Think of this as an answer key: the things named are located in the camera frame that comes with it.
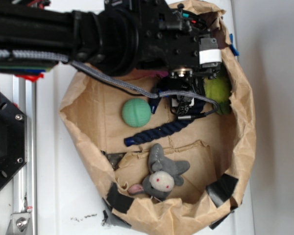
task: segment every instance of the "black mount plate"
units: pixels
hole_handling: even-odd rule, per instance
[[[0,190],[26,164],[26,116],[0,93]]]

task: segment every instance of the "white wall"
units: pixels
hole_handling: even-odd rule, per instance
[[[294,0],[232,2],[257,114],[255,234],[294,235]]]

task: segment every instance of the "stuffed animal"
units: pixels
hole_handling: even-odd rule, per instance
[[[144,178],[141,185],[131,186],[128,192],[130,195],[146,193],[163,201],[175,185],[183,185],[181,174],[190,168],[190,164],[165,157],[162,146],[157,143],[150,150],[148,167],[151,174]]]

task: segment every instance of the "teal rubber ball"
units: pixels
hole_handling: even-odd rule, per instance
[[[123,105],[122,118],[129,126],[145,126],[151,118],[150,105],[143,99],[130,99]]]

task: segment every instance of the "brown paper bag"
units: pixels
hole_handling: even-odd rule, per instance
[[[185,10],[202,14],[222,48],[222,59],[232,82],[232,113],[198,119],[178,133],[141,145],[126,147],[124,138],[174,120],[170,104],[160,102],[150,122],[140,128],[127,126],[121,116],[123,104],[132,96],[77,73],[62,100],[60,116],[99,193],[107,199],[112,183],[121,195],[149,174],[147,157],[159,143],[173,160],[188,160],[184,185],[175,187],[163,202],[147,195],[133,197],[129,210],[112,213],[141,232],[151,235],[190,235],[230,213],[242,203],[255,159],[255,111],[251,87],[228,45],[228,31],[221,19],[224,11],[197,0],[183,2]],[[135,70],[120,77],[146,90],[160,79],[157,72]],[[114,170],[105,153],[126,153]],[[229,200],[216,206],[206,187],[222,175],[238,179]]]

